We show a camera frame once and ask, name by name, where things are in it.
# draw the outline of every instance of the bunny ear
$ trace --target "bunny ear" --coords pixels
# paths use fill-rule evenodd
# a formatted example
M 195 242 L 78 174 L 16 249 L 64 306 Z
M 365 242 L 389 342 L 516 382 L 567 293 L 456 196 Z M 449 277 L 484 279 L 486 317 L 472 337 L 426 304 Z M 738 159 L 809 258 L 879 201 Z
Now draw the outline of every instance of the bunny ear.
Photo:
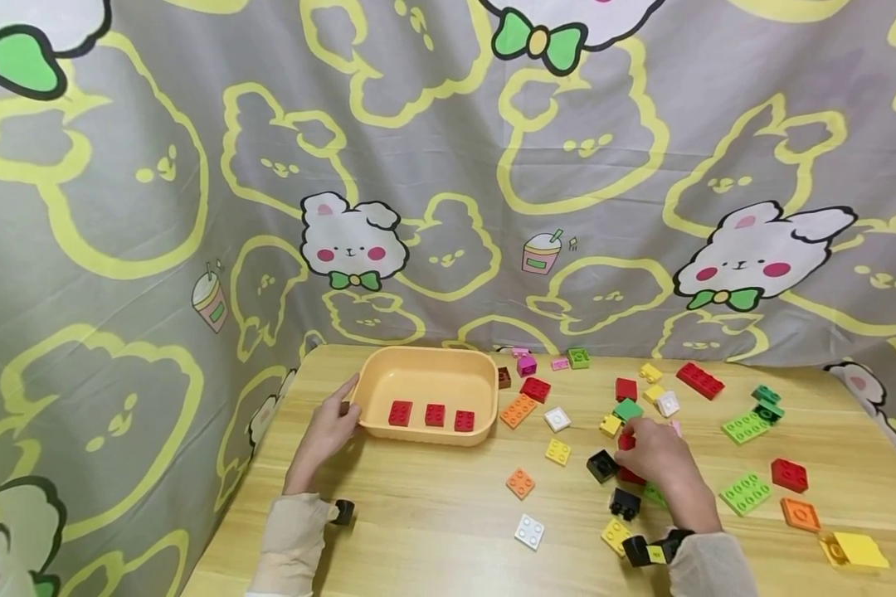
M 793 238 L 820 243 L 852 226 L 856 214 L 849 207 L 827 207 L 798 213 L 787 220 L 793 224 Z
M 381 228 L 384 231 L 391 231 L 392 228 L 398 226 L 398 222 L 402 219 L 397 213 L 392 211 L 391 207 L 379 201 L 359 203 L 358 206 L 355 206 L 355 211 L 365 214 L 368 224 Z
M 750 226 L 761 225 L 767 221 L 774 221 L 780 218 L 782 210 L 775 201 L 764 201 L 763 203 L 755 203 L 752 206 L 746 206 L 737 211 L 727 214 L 720 221 L 719 229 L 724 231 L 735 231 L 737 228 L 748 228 Z
M 339 194 L 327 191 L 302 200 L 303 221 L 311 216 L 334 216 L 348 211 L 348 202 Z

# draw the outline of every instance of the red building block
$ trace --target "red building block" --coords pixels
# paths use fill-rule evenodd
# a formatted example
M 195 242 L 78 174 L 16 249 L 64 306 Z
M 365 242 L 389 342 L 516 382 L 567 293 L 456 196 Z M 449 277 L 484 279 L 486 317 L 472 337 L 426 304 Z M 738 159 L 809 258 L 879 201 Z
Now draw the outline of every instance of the red building block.
M 392 402 L 392 409 L 389 410 L 389 425 L 408 427 L 408 420 L 410 418 L 411 402 L 406 400 L 396 400 Z
M 634 473 L 631 472 L 630 469 L 621 467 L 621 472 L 617 474 L 617 478 L 622 480 L 624 483 L 634 483 L 637 485 L 646 485 L 647 482 L 641 478 L 637 477 Z
M 459 410 L 455 413 L 455 431 L 474 431 L 475 414 L 471 410 Z
M 525 396 L 533 398 L 537 402 L 544 403 L 548 399 L 548 392 L 551 390 L 551 384 L 543 382 L 537 377 L 529 377 L 524 380 L 521 392 Z
M 707 400 L 713 400 L 720 390 L 723 390 L 723 383 L 717 377 L 711 376 L 710 373 L 693 363 L 682 366 L 680 371 L 677 371 L 677 379 L 696 390 Z
M 446 426 L 446 405 L 429 404 L 425 407 L 425 425 L 429 427 Z
M 617 448 L 621 452 L 631 450 L 636 444 L 637 440 L 631 434 L 620 434 L 617 438 Z
M 773 482 L 781 488 L 787 488 L 797 493 L 809 489 L 806 480 L 806 468 L 789 460 L 776 459 L 770 463 L 770 472 L 773 473 Z
M 511 387 L 511 373 L 507 372 L 506 366 L 499 366 L 498 368 L 498 388 L 500 390 L 507 390 Z
M 614 381 L 614 397 L 617 398 L 618 402 L 623 402 L 624 398 L 631 398 L 631 400 L 637 402 L 637 382 L 632 379 L 618 377 Z

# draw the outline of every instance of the hand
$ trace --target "hand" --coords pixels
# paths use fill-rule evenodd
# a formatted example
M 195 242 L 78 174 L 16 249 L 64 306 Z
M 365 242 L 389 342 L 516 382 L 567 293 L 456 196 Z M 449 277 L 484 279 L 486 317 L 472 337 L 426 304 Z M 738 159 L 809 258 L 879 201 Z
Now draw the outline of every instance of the hand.
M 357 373 L 312 412 L 309 428 L 305 430 L 289 472 L 285 474 L 283 495 L 308 492 L 318 467 L 352 438 L 362 409 L 358 404 L 343 400 L 355 384 L 358 384 Z
M 698 534 L 723 531 L 713 492 L 676 429 L 636 416 L 626 422 L 624 434 L 634 435 L 637 444 L 631 450 L 618 450 L 614 459 L 657 485 L 675 526 Z

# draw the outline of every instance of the pink building block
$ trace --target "pink building block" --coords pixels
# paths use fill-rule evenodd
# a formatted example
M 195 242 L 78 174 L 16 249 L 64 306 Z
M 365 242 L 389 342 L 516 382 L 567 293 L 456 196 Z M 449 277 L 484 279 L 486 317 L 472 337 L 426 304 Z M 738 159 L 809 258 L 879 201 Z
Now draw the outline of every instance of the pink building block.
M 534 357 L 521 357 L 518 359 L 518 375 L 521 377 L 533 376 L 538 372 L 538 361 Z

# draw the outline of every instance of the orange building block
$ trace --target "orange building block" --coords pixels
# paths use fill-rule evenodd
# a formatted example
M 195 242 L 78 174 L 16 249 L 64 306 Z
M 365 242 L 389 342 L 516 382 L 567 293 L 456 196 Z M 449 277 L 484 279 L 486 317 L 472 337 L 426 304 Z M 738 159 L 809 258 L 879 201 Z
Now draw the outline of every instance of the orange building block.
M 801 528 L 812 533 L 820 532 L 820 517 L 816 515 L 813 504 L 800 502 L 799 499 L 781 497 L 780 507 L 783 509 L 783 517 L 790 527 Z
M 518 496 L 518 499 L 524 499 L 534 489 L 534 480 L 525 473 L 523 469 L 517 469 L 511 473 L 511 477 L 505 485 Z
M 521 425 L 521 421 L 525 416 L 531 414 L 531 410 L 537 408 L 538 402 L 524 394 L 515 398 L 515 401 L 507 405 L 502 412 L 502 421 L 504 421 L 511 429 Z

